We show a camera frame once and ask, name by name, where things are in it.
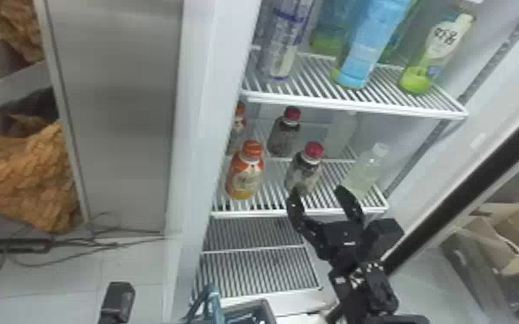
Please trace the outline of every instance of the blue bottle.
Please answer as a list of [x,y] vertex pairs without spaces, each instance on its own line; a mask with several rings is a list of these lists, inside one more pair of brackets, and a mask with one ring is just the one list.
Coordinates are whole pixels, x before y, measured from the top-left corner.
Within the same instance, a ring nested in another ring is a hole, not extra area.
[[330,77],[352,89],[366,85],[411,0],[367,0],[354,15],[350,35],[345,39]]

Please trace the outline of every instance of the white bottle cap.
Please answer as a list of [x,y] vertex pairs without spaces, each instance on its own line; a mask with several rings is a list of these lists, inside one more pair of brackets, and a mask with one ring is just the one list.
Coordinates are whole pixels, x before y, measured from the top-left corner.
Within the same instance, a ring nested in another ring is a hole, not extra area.
[[372,147],[372,152],[374,155],[379,156],[380,158],[383,158],[388,154],[389,147],[385,143],[376,143]]

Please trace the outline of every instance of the orange juice bottle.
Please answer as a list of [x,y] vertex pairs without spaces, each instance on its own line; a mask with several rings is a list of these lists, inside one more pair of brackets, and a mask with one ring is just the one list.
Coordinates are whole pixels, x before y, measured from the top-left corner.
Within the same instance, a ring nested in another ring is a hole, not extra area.
[[264,147],[256,140],[246,140],[234,154],[225,180],[225,191],[234,199],[245,200],[259,188],[264,170],[261,159]]

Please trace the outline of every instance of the white wire rack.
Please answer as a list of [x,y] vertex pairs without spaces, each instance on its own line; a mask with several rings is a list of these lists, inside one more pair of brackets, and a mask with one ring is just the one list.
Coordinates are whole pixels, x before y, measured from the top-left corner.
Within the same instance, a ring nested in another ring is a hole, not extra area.
[[[230,160],[226,159],[222,176],[213,199],[211,215],[221,217],[257,217],[286,215],[285,200],[288,192],[284,187],[288,161],[267,160],[264,168],[264,181],[258,191],[247,200],[232,199],[225,192],[225,176]],[[322,176],[314,191],[303,197],[307,215],[342,215],[344,212],[335,198],[334,188],[346,176],[352,162],[322,162]],[[388,210],[388,202],[382,192],[373,186],[360,202],[366,214],[382,214]]]
[[397,86],[402,67],[377,65],[370,82],[361,90],[347,90],[328,78],[335,59],[300,53],[285,82],[266,82],[257,72],[258,50],[252,50],[247,62],[241,94],[250,103],[272,103],[364,111],[388,115],[409,115],[448,120],[468,117],[465,108],[434,85],[426,94],[412,96]]

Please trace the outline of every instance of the green bottle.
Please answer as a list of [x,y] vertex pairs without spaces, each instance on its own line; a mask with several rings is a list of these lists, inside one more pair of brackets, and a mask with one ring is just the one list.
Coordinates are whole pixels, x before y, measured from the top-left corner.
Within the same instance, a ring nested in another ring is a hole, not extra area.
[[463,0],[461,5],[448,8],[441,22],[430,29],[423,47],[403,70],[398,80],[401,89],[417,95],[430,90],[475,20],[468,8],[481,2]]

